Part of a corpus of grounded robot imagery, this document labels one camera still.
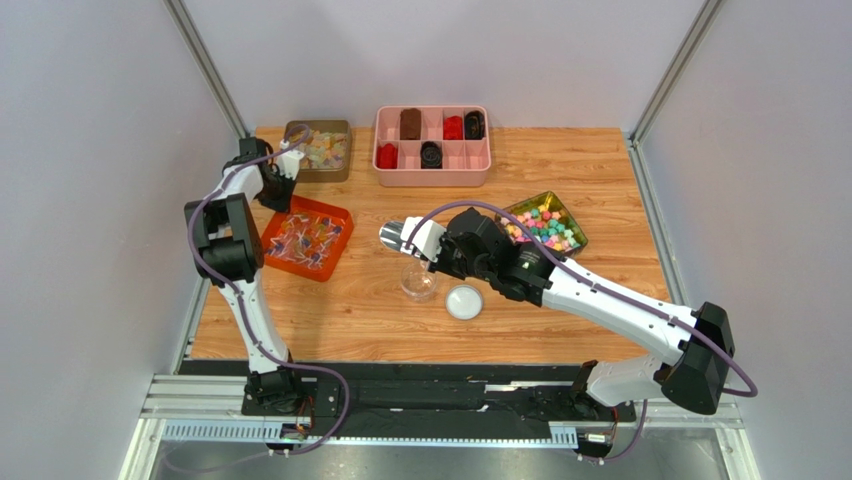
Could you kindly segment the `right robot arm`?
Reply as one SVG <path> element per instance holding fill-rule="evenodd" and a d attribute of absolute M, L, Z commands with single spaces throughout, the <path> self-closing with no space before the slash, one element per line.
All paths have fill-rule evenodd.
<path fill-rule="evenodd" d="M 484 281 L 508 300 L 580 316 L 643 347 L 644 357 L 583 365 L 574 387 L 596 402 L 666 398 L 693 413 L 716 413 L 735 353 L 723 307 L 705 302 L 691 309 L 654 299 L 535 240 L 516 243 L 481 214 L 484 206 L 467 204 L 447 226 L 408 218 L 404 252 L 428 261 L 433 272 Z"/>

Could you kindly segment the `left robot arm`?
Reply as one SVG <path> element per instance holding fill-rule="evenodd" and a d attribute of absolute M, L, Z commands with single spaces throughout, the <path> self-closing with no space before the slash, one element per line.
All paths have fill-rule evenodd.
<path fill-rule="evenodd" d="M 249 355 L 244 410 L 294 415 L 307 395 L 265 299 L 265 250 L 250 209 L 253 200 L 276 212 L 290 208 L 301 155 L 281 146 L 284 154 L 275 155 L 262 139 L 241 139 L 214 191 L 187 203 L 184 216 L 195 268 L 226 299 Z"/>

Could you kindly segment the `silver metal scoop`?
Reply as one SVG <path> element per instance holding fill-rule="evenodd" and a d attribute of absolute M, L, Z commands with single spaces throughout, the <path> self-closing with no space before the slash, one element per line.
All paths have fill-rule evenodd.
<path fill-rule="evenodd" d="M 405 223 L 402 221 L 388 221 L 382 225 L 379 231 L 380 242 L 392 251 L 410 255 L 410 250 L 406 247 L 406 240 L 403 238 L 403 229 Z"/>

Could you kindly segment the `green tin of star candies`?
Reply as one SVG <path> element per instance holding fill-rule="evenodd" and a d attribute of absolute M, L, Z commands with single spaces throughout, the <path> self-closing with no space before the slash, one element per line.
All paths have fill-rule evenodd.
<path fill-rule="evenodd" d="M 532 234 L 526 235 L 510 219 L 496 214 L 495 220 L 514 243 L 535 238 L 548 248 L 576 257 L 589 241 L 566 205 L 553 191 L 546 191 L 504 208 Z"/>

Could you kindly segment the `orange tray of lollipops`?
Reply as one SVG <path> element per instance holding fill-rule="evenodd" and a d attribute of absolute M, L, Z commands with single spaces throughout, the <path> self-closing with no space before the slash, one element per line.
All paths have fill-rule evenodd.
<path fill-rule="evenodd" d="M 290 210 L 274 214 L 261 237 L 264 265 L 326 282 L 353 230 L 354 220 L 348 210 L 295 195 Z"/>

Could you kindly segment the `bronze tin of gummy candies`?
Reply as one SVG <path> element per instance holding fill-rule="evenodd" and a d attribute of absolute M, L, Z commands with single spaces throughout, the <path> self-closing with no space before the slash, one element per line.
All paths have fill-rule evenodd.
<path fill-rule="evenodd" d="M 285 130 L 304 124 L 308 139 L 297 149 L 305 154 L 298 180 L 302 183 L 341 183 L 350 175 L 353 144 L 350 124 L 343 119 L 293 120 Z"/>

